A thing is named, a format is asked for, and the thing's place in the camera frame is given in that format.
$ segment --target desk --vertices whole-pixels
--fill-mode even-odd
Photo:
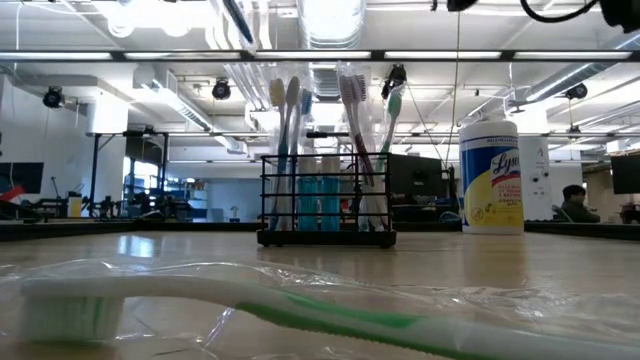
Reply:
[[[400,233],[395,249],[340,247],[262,248],[255,233],[138,232],[0,243],[0,263],[34,267],[78,258],[260,260],[336,273],[387,286],[543,288],[562,293],[640,295],[640,244],[606,239],[526,234]],[[205,341],[222,307],[181,299],[145,300],[154,328],[199,334]],[[397,304],[384,304],[394,310]],[[437,359],[351,339],[279,328],[244,313],[220,334],[227,357],[260,353],[346,351],[379,359]],[[17,347],[3,344],[3,359],[20,360],[212,360],[178,340],[122,342],[119,349]],[[280,359],[294,359],[282,355]]]

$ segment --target fluorescent light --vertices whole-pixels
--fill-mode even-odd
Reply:
[[[129,60],[234,60],[240,59],[237,51],[202,51],[202,52],[126,52]]]
[[[252,160],[211,160],[212,163],[250,163]]]
[[[206,164],[206,160],[169,160],[172,164]]]
[[[169,133],[169,136],[171,137],[208,137],[210,136],[209,133],[187,133],[187,132],[182,132],[182,133]]]
[[[631,56],[631,51],[519,51],[513,57],[520,60],[621,60]]]
[[[108,52],[0,52],[0,60],[111,60]]]
[[[258,51],[256,59],[368,59],[370,51]]]
[[[336,63],[311,63],[309,69],[311,70],[335,70]]]
[[[497,59],[500,51],[387,51],[385,59]]]
[[[222,136],[231,136],[231,137],[268,137],[272,136],[272,134],[266,132],[234,132],[234,131],[223,131],[221,133],[217,133]]]

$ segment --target person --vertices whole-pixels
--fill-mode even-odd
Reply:
[[[590,212],[584,206],[587,191],[580,185],[569,185],[562,190],[564,203],[562,210],[576,223],[599,223],[600,216]]]

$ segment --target black screen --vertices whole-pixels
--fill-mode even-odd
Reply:
[[[0,163],[0,193],[22,186],[27,194],[39,194],[44,163]]]
[[[640,155],[612,156],[614,194],[640,193]]]
[[[391,155],[391,192],[425,196],[446,196],[442,162],[418,156]]]

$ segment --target toothbrush bristles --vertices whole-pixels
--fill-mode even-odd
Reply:
[[[367,100],[367,81],[364,75],[354,75],[353,81],[356,87],[356,94],[358,95],[358,100],[366,101]]]
[[[344,104],[349,104],[355,101],[355,96],[353,94],[353,86],[351,84],[351,78],[348,76],[340,76],[339,80],[340,85],[340,96],[342,97],[342,102]]]

